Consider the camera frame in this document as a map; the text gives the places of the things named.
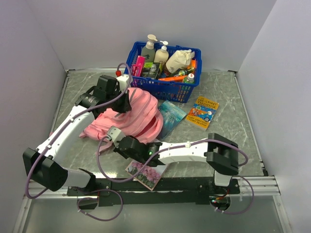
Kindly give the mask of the pink student backpack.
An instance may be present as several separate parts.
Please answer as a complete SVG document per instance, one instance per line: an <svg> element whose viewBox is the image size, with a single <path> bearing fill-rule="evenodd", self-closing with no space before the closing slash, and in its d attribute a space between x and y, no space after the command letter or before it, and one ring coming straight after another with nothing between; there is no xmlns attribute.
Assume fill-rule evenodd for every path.
<svg viewBox="0 0 311 233"><path fill-rule="evenodd" d="M75 106L65 119L69 125L58 136L50 151L64 155L78 137L100 140L107 136L111 126L131 135L139 142L152 142L163 126L163 116L157 108L158 101L149 92L140 88L128 88L132 110L123 114L107 106L123 93L118 87L91 87L75 102Z"/></svg>

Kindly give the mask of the floral notebook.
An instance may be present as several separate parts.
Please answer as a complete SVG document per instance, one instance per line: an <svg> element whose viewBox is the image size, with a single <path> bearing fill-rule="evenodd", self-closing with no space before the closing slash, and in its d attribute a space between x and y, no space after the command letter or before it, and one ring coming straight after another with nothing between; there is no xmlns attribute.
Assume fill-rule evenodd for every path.
<svg viewBox="0 0 311 233"><path fill-rule="evenodd" d="M125 171L130 174L136 174L143 164L135 160L132 160L131 163L127 166ZM161 179L163 173L167 169L167 165L160 165L156 167L146 166L136 177L135 180L140 182L142 185L147 187L149 190L153 191L157 183Z"/></svg>

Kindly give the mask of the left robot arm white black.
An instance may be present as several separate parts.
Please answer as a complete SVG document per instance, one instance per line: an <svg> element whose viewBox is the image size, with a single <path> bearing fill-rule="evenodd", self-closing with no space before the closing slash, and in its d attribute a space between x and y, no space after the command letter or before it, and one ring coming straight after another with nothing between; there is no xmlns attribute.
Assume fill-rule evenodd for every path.
<svg viewBox="0 0 311 233"><path fill-rule="evenodd" d="M77 186L85 195L94 193L96 183L92 173L64 168L60 163L82 131L106 109L118 113L131 110L128 88L132 81L128 74L117 78L100 76L95 86L79 96L69 115L48 139L36 149L24 151L22 158L27 179L50 191Z"/></svg>

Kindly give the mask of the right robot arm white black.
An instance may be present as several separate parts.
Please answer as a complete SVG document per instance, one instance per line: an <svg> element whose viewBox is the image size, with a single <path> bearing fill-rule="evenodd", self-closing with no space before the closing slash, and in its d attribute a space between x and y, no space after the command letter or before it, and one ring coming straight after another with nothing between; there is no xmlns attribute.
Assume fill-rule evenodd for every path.
<svg viewBox="0 0 311 233"><path fill-rule="evenodd" d="M112 137L114 151L125 159L131 158L151 167L177 162L202 162L214 169L212 188L223 193L229 188L231 177L239 173L238 144L216 133L195 142L142 143L133 136Z"/></svg>

